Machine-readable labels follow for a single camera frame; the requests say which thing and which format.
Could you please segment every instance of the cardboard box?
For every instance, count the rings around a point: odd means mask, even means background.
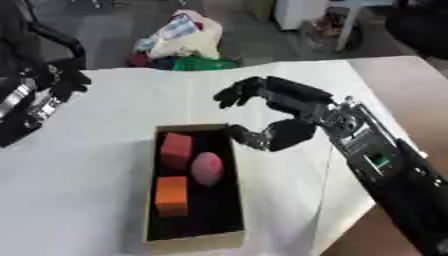
[[[151,255],[239,248],[244,241],[243,207],[237,165],[226,125],[158,127],[152,186],[147,196],[143,241]],[[155,207],[158,177],[179,176],[179,171],[160,161],[160,147],[168,132],[193,137],[193,152],[185,172],[188,180],[188,215],[161,217]],[[222,179],[214,186],[197,183],[191,175],[191,162],[202,152],[214,152],[224,164]]]

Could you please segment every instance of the cardboard edge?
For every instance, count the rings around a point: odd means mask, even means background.
[[[234,249],[243,245],[245,231],[146,242],[151,255]]]

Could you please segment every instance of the red ball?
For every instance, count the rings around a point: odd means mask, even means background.
[[[221,178],[223,163],[215,153],[205,152],[196,157],[191,169],[200,184],[211,187]]]

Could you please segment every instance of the gray floor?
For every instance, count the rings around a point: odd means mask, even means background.
[[[125,66],[135,41],[163,26],[181,8],[177,0],[118,0],[118,7],[103,0],[104,7],[93,8],[90,0],[35,0],[42,21],[81,40],[87,49],[89,69]],[[382,18],[364,12],[361,25],[364,43],[342,53],[313,50],[297,31],[281,32],[275,22],[259,22],[247,13],[242,0],[189,0],[186,7],[220,22],[224,34],[220,52],[225,58],[244,65],[272,61],[321,60],[407,54],[384,30]],[[66,54],[64,49],[43,44],[51,59]]]

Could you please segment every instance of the white table surface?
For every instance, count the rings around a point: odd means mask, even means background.
[[[406,138],[346,61],[86,74],[93,79],[87,94],[63,106],[43,129],[0,151],[0,255],[145,254],[138,244],[155,126],[229,122],[261,130],[284,118],[260,99],[244,108],[218,109],[212,96],[249,76],[291,79],[338,99],[353,95]],[[244,246],[197,255],[319,254],[373,206],[321,131],[275,154],[235,146]]]

